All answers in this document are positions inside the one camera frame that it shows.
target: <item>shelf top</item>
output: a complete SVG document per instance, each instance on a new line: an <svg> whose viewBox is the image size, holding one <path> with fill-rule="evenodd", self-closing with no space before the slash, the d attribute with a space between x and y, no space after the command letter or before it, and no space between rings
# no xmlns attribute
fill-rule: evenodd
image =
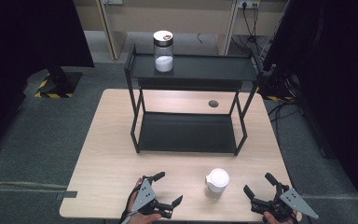
<svg viewBox="0 0 358 224"><path fill-rule="evenodd" d="M153 54L133 55L132 78L198 79L225 81L254 81L256 71L252 60L239 56L174 55L173 70L161 73L155 68Z"/></svg>

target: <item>white cup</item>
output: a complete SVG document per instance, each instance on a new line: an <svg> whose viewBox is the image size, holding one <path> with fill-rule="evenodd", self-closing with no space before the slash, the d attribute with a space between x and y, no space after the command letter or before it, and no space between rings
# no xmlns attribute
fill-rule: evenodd
<svg viewBox="0 0 358 224"><path fill-rule="evenodd" d="M223 192L228 181L228 173L220 168L213 169L209 175L205 176L205 184L214 193Z"/></svg>

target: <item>wooden table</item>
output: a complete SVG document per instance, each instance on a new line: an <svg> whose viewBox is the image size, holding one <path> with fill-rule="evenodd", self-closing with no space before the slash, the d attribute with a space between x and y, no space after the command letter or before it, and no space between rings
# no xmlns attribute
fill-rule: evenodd
<svg viewBox="0 0 358 224"><path fill-rule="evenodd" d="M149 110L201 113L221 110L223 113L231 105L234 93L144 91L144 94ZM240 93L243 102L247 95ZM219 106L209 107L210 100L216 100ZM246 114L248 138L237 157L195 152L137 154L130 137L132 119L128 90L106 90L67 189L76 191L77 195L63 199L60 209L63 217L120 218L138 177L163 171L165 177L153 183L158 200L171 203L184 196L174 209L172 220L259 222L261 216L251 212L243 187L248 185L256 198L269 201L275 188L264 177L267 172L290 185L266 108L258 94ZM235 118L233 123L235 131L241 132ZM225 169L230 176L226 190L218 199L208 197L205 186L205 176L214 168Z"/></svg>

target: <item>power outlet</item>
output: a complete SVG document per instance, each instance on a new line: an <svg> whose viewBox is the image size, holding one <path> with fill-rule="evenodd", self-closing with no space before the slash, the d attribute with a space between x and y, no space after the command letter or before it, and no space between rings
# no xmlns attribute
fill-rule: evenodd
<svg viewBox="0 0 358 224"><path fill-rule="evenodd" d="M260 0L245 0L238 3L238 8L243 8L243 3L246 2L245 9L256 9L260 7Z"/></svg>

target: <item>robotic hand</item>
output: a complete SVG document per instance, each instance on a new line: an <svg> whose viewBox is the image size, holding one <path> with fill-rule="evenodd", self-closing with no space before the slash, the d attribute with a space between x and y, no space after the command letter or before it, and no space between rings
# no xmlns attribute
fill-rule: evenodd
<svg viewBox="0 0 358 224"><path fill-rule="evenodd" d="M264 212L270 212L279 222L284 222L292 218L294 223L298 223L296 216L293 213L293 209L310 217L318 218L318 215L316 215L294 189L289 189L289 186L278 182L270 173L266 173L265 178L276 188L276 194L272 201L265 202L258 200L247 185L243 188L243 191L251 200L252 212L261 215L263 215Z"/></svg>
<svg viewBox="0 0 358 224"><path fill-rule="evenodd" d="M173 208L178 206L182 199L183 195L177 198L175 201L173 201L171 204L166 203L159 203L156 199L156 193L152 189L152 182L158 181L163 176L165 176L164 172L161 172L159 174L153 175L153 176L143 176L142 177L142 184L135 187L130 196L127 200L126 208L121 216L121 220L119 223L126 224L130 221L131 215L136 213L141 213L143 215L150 215L150 214L161 214L162 217L165 218L171 218L172 217L172 211ZM131 208L131 211L129 210L129 203L131 196L138 192L138 195L136 196L135 202L133 204L133 207Z"/></svg>

